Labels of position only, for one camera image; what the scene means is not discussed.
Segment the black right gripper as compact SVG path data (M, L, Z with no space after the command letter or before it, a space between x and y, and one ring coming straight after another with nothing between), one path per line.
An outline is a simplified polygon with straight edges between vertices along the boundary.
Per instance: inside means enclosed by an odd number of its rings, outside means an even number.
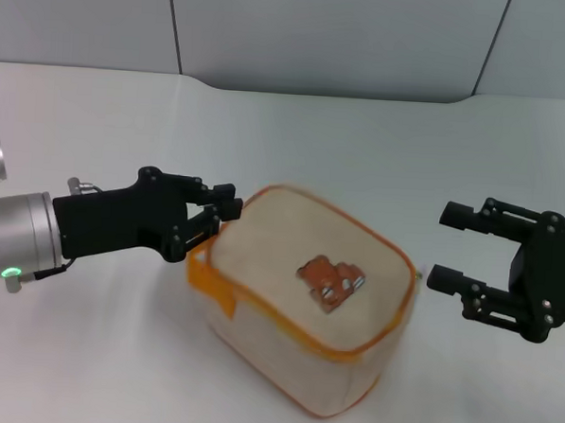
M525 239L509 273L509 289L524 303L454 269L441 265L431 269L427 287L449 296L459 294L465 319L519 329L534 344L543 343L551 329L565 323L565 217L487 198L480 210L448 202L439 223L499 238Z

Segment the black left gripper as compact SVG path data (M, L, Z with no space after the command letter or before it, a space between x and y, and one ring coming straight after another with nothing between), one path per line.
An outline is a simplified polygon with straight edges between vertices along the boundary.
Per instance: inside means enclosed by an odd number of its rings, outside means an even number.
M232 184L209 187L201 178L165 174L157 167L138 171L127 187L59 197L53 209L67 259L131 248L150 248L167 262L214 237L222 221L238 220L243 209ZM187 203L206 208L193 218Z

